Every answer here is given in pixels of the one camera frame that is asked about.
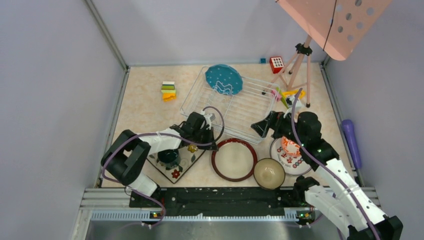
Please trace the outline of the teal polka dot plate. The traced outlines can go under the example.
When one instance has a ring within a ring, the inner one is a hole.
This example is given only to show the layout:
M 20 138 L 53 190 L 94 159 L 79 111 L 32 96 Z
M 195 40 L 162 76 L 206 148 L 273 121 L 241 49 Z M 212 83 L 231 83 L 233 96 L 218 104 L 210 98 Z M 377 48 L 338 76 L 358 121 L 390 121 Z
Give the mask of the teal polka dot plate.
M 239 72 L 226 64 L 210 66 L 205 72 L 208 85 L 219 94 L 234 96 L 243 89 L 243 79 Z

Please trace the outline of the orange white patterned bowl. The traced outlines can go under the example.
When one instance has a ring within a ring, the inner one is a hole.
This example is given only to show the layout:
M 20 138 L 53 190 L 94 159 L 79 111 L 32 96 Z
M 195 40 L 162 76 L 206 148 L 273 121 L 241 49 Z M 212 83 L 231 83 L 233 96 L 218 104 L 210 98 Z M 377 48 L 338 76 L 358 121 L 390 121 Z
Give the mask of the orange white patterned bowl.
M 283 151 L 288 155 L 295 158 L 301 157 L 300 146 L 296 142 L 288 139 L 287 137 L 283 136 L 281 138 L 281 147 Z

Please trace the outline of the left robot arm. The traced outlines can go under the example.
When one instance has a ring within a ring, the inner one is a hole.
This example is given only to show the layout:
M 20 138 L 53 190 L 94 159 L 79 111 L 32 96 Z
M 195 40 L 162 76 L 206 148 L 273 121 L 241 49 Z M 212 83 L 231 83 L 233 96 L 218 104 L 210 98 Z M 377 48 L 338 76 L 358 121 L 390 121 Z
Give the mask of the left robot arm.
M 141 193 L 141 200 L 149 207 L 160 202 L 158 184 L 142 173 L 147 158 L 162 155 L 168 159 L 179 149 L 194 146 L 203 150 L 216 150 L 212 121 L 213 113 L 192 112 L 179 125 L 162 131 L 135 134 L 124 130 L 101 159 L 102 172 L 109 172 L 118 183 Z

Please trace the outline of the red rimmed beige plate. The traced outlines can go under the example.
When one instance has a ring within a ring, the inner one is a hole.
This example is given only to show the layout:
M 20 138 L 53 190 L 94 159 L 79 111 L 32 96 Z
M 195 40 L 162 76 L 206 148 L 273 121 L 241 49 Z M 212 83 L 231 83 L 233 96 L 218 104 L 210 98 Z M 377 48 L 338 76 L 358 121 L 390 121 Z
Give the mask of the red rimmed beige plate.
M 224 180 L 241 182 L 250 178 L 258 162 L 258 155 L 247 141 L 227 138 L 211 153 L 211 165 L 215 173 Z

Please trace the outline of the brown speckled bowl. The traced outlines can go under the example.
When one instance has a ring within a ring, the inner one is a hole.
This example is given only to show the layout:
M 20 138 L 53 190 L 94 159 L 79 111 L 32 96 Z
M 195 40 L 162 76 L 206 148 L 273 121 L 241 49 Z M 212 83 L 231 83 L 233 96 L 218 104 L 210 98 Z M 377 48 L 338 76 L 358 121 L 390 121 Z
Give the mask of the brown speckled bowl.
M 262 189 L 275 190 L 284 183 L 286 171 L 277 160 L 263 158 L 256 163 L 253 177 Z

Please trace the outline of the dark green mug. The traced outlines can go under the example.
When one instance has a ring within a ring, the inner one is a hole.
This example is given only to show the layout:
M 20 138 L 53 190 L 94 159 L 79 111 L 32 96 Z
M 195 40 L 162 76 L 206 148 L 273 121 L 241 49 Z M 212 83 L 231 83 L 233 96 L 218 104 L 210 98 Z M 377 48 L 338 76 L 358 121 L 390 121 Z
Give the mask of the dark green mug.
M 178 149 L 168 149 L 157 153 L 158 160 L 168 168 L 173 168 L 181 162 Z

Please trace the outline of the white wire dish rack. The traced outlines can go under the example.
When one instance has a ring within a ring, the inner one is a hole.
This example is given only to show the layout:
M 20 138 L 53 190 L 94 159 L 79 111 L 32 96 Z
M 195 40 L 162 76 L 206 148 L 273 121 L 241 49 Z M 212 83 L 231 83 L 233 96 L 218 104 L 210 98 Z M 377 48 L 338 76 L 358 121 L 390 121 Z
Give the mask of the white wire dish rack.
M 212 122 L 216 131 L 224 130 L 226 135 L 251 144 L 261 143 L 264 138 L 251 128 L 251 124 L 263 120 L 273 110 L 276 101 L 271 90 L 276 90 L 279 85 L 272 84 L 271 90 L 263 94 L 269 82 L 242 76 L 242 91 L 232 96 L 220 94 L 206 82 L 205 73 L 209 67 L 200 69 L 182 103 L 180 113 L 187 118 L 192 112 L 199 113 L 203 108 L 213 106 L 222 114 L 217 115 Z

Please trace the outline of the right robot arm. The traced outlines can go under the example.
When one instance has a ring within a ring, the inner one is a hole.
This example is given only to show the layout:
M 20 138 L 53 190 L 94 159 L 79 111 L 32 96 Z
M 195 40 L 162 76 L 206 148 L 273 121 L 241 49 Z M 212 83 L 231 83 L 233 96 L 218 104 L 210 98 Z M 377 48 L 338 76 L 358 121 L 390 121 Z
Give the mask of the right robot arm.
M 295 120 L 291 113 L 271 111 L 251 128 L 262 138 L 273 130 L 272 138 L 287 138 L 298 144 L 304 162 L 332 190 L 327 193 L 313 177 L 298 177 L 293 192 L 297 205 L 317 208 L 347 240 L 401 238 L 401 220 L 384 213 L 348 173 L 339 154 L 323 139 L 322 124 L 315 113 L 301 112 Z

